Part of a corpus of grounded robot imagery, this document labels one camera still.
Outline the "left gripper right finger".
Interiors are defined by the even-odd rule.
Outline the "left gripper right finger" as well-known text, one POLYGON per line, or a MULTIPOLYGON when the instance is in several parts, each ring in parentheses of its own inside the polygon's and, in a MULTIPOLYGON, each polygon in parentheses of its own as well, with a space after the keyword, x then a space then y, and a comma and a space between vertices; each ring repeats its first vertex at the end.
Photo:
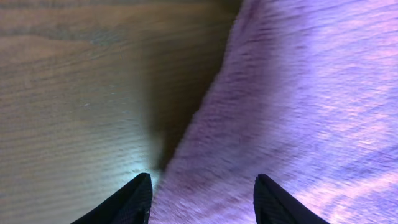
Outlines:
POLYGON ((257 224, 329 224, 265 174, 256 177, 253 199, 257 224))

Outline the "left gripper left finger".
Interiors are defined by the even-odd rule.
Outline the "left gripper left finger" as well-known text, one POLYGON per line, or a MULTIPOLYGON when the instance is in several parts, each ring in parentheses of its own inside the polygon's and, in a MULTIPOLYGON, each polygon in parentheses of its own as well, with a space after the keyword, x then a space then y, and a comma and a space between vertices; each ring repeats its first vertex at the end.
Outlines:
POLYGON ((152 195, 150 174, 140 173, 72 224, 148 224, 152 195))

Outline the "purple cloth with white tag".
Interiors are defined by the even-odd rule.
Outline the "purple cloth with white tag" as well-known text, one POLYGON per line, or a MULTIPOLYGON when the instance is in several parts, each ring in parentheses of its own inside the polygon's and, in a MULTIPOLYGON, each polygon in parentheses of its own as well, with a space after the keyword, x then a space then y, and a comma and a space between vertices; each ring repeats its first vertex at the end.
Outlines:
POLYGON ((397 222, 397 1, 244 1, 150 222, 254 223, 260 173, 329 223, 397 222))

